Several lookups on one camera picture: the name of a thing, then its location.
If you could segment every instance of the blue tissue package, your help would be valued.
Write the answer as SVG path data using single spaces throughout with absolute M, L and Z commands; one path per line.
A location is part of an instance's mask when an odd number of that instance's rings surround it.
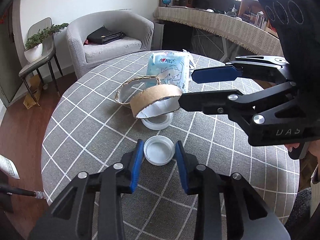
M 162 84 L 176 85 L 183 93 L 187 93 L 191 72 L 195 67 L 193 56 L 185 50 L 152 53 L 147 76 L 158 76 Z M 146 83 L 147 88 L 155 85 L 156 81 Z

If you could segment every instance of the potted plant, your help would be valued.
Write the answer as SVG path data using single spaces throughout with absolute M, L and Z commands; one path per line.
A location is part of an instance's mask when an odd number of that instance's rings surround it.
M 47 27 L 42 31 L 38 31 L 38 33 L 32 35 L 27 39 L 25 44 L 26 51 L 24 52 L 24 56 L 28 60 L 29 63 L 36 61 L 42 56 L 42 42 L 44 39 L 50 37 L 54 33 L 61 32 L 65 27 L 68 26 L 68 23 L 63 23 L 61 25 L 52 25 L 51 27 Z

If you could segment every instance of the black bag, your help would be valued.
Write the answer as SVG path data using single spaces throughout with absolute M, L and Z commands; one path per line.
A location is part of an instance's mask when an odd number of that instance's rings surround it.
M 112 41 L 117 41 L 125 36 L 123 32 L 113 33 L 109 31 L 105 26 L 102 26 L 98 30 L 89 34 L 87 40 L 91 43 L 96 44 L 107 44 Z

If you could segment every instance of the white lid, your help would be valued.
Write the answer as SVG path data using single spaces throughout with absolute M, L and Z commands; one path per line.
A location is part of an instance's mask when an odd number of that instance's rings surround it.
M 168 113 L 141 119 L 141 121 L 147 128 L 159 131 L 167 128 L 171 124 L 172 119 L 173 113 Z
M 148 162 L 162 166 L 171 161 L 174 155 L 174 144 L 169 138 L 156 135 L 145 142 L 143 151 Z

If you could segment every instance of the globe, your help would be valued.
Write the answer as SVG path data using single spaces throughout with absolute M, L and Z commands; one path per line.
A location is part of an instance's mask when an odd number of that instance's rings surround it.
M 171 3 L 171 0 L 162 0 L 163 4 L 166 5 L 166 7 Z

